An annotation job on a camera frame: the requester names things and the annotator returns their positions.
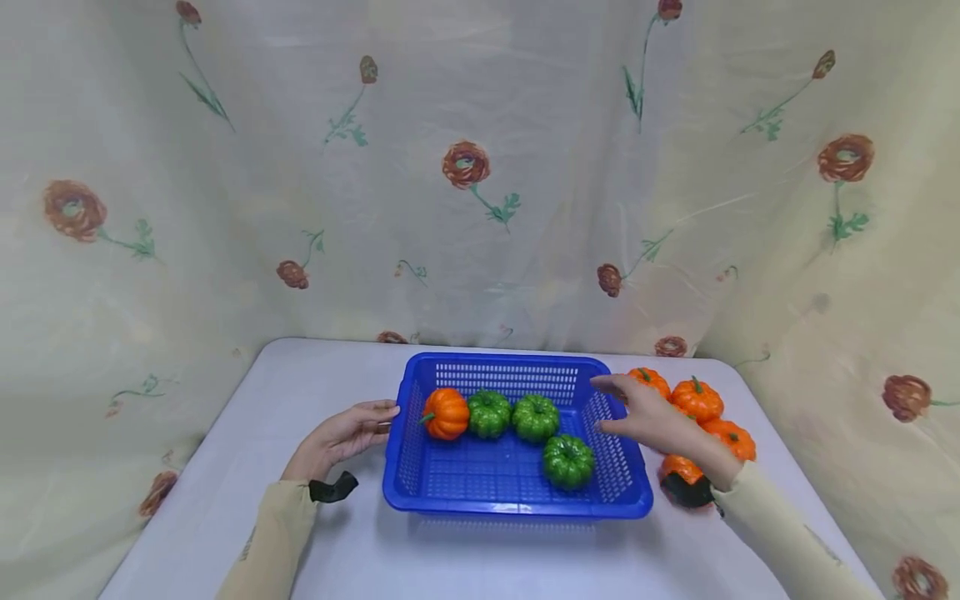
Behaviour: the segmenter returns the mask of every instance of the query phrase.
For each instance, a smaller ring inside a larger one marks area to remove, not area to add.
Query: black wrist strap
[[[684,508],[700,508],[713,501],[713,492],[710,491],[710,482],[706,476],[691,485],[686,483],[679,473],[669,473],[660,481],[660,486]]]
[[[316,480],[311,481],[307,485],[310,488],[311,500],[314,502],[330,504],[332,502],[340,502],[349,496],[350,493],[360,485],[360,483],[352,473],[345,470],[344,472],[340,473],[340,478],[337,479],[337,482],[332,486],[324,483],[323,481]]]

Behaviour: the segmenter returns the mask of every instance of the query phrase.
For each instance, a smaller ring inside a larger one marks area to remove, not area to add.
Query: basket
[[[641,518],[653,508],[653,492],[639,446],[596,431],[626,409],[590,386],[610,373],[603,363],[579,356],[425,352],[407,362],[397,396],[400,415],[387,442],[383,495],[399,511],[461,516],[540,516],[571,519]],[[453,442],[435,440],[419,424],[427,397],[454,388],[464,397],[495,390],[511,403],[527,394],[551,398],[560,410],[560,432],[582,438],[596,456],[589,485],[563,492],[547,482],[541,445],[508,429],[498,440],[469,431]]]

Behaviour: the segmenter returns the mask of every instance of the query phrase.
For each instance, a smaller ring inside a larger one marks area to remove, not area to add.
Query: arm
[[[804,523],[756,463],[741,464],[715,438],[698,433],[703,437],[692,438],[688,456],[713,482],[724,521],[766,563],[791,600],[879,600]]]
[[[399,412],[392,400],[361,402],[322,422],[300,443],[280,481],[267,488],[250,539],[217,600],[290,597],[317,501],[342,500],[356,487],[356,479],[347,473],[333,486],[319,482],[337,463],[386,442],[390,421]]]
[[[316,515],[306,481],[279,481],[267,488],[250,539],[217,600],[289,598]]]
[[[600,421],[600,430],[696,463],[712,484],[724,520],[767,564],[791,600],[881,600],[824,546],[756,464],[741,463],[723,443],[627,375],[594,377],[591,383],[630,408],[626,419]]]

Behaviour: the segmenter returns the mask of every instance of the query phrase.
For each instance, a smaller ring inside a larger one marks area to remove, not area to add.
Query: sleeve
[[[289,598],[316,516],[306,481],[280,481],[267,488],[250,539],[217,600]]]
[[[729,492],[713,490],[713,497],[790,600],[882,600],[804,524],[755,463],[744,464]]]

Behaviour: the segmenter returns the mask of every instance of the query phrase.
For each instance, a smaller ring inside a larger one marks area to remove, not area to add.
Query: backdrop
[[[0,9],[0,595],[96,595],[291,335],[735,364],[890,597],[960,573],[960,15]]]

